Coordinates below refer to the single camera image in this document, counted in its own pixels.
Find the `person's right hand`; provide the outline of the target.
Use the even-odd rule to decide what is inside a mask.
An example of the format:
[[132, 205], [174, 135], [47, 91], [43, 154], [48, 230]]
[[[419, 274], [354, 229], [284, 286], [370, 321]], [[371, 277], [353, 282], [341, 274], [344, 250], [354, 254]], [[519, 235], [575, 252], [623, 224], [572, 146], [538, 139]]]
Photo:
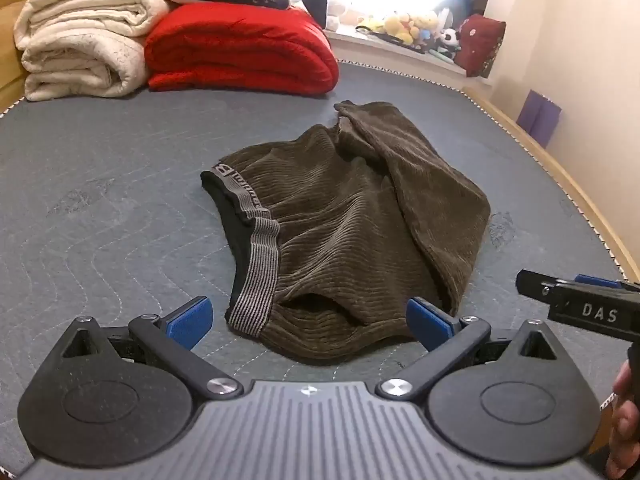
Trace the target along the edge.
[[632, 371], [623, 362], [613, 384], [616, 402], [612, 411], [612, 429], [608, 438], [610, 454], [605, 465], [609, 479], [620, 479], [639, 458], [639, 409], [632, 394]]

